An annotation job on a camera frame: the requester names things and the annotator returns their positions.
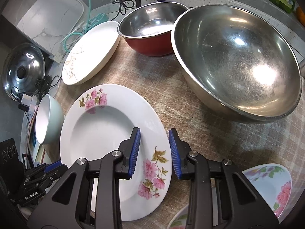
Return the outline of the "red steel-lined bowl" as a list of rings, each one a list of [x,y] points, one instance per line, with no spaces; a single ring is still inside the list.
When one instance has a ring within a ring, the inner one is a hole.
[[[119,23],[117,31],[139,54],[164,56],[173,52],[171,31],[189,8],[177,2],[156,2],[135,9]]]

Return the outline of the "steel pot lid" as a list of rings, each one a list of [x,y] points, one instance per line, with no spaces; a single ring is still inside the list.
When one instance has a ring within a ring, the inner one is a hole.
[[[15,101],[23,94],[32,94],[46,73],[45,61],[39,48],[23,43],[8,54],[5,59],[2,83],[6,94]]]

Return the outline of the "beige plaid tablecloth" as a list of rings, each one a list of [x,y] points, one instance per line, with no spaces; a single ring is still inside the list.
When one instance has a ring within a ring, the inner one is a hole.
[[[174,55],[147,57],[121,40],[111,60],[89,81],[76,86],[60,83],[55,95],[67,112],[86,90],[104,83],[126,86],[144,97],[166,130],[206,158],[231,159],[242,169],[277,163],[292,176],[286,217],[304,191],[304,99],[288,117],[268,124],[244,124],[224,119],[205,107],[187,85]]]

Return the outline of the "small floral plate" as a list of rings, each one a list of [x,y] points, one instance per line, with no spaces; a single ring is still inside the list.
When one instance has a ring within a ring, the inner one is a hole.
[[[188,217],[188,205],[181,209],[170,221],[167,229],[185,229]]]

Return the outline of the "pale green ceramic bowl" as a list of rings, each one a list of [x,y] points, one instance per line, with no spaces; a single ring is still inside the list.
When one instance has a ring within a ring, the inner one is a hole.
[[[64,113],[60,104],[46,94],[37,109],[35,135],[39,144],[52,144],[59,137],[64,123]]]

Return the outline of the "white plate with leaf print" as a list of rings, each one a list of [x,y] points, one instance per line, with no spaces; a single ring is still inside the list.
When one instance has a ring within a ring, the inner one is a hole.
[[[107,21],[92,28],[68,54],[62,71],[66,85],[82,84],[95,76],[116,51],[120,35],[118,22]]]

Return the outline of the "teal round power strip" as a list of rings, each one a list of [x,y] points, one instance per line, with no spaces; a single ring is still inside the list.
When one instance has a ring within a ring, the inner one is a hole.
[[[88,30],[91,30],[93,27],[108,21],[108,16],[105,13],[100,13],[95,17],[91,18],[88,23]]]

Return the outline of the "floral bowl with pink flower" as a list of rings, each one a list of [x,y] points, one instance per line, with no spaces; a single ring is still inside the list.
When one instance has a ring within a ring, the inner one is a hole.
[[[254,166],[242,172],[257,189],[279,219],[290,199],[292,177],[289,170],[276,163]]]

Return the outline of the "white floral deep plate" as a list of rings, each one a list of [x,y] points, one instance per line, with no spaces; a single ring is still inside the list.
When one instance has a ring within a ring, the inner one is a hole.
[[[119,183],[121,218],[141,219],[163,201],[170,185],[172,158],[163,124],[151,105],[125,86],[103,84],[76,99],[68,111],[60,135],[60,158],[72,166],[79,158],[104,157],[141,131],[135,172]]]

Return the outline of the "large stainless steel bowl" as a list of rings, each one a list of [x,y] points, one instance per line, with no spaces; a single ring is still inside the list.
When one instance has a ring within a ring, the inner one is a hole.
[[[241,123],[271,123],[296,109],[302,93],[297,58],[263,18],[231,5],[205,5],[174,23],[171,43],[201,102]]]

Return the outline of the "orange fruit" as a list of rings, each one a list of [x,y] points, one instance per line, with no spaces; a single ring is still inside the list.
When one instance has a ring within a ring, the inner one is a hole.
[[[297,17],[298,21],[299,21],[303,26],[305,26],[305,14],[304,14],[304,12],[302,11],[302,8],[301,8],[300,6],[298,6],[298,7],[296,8],[295,14],[296,14],[296,17]]]

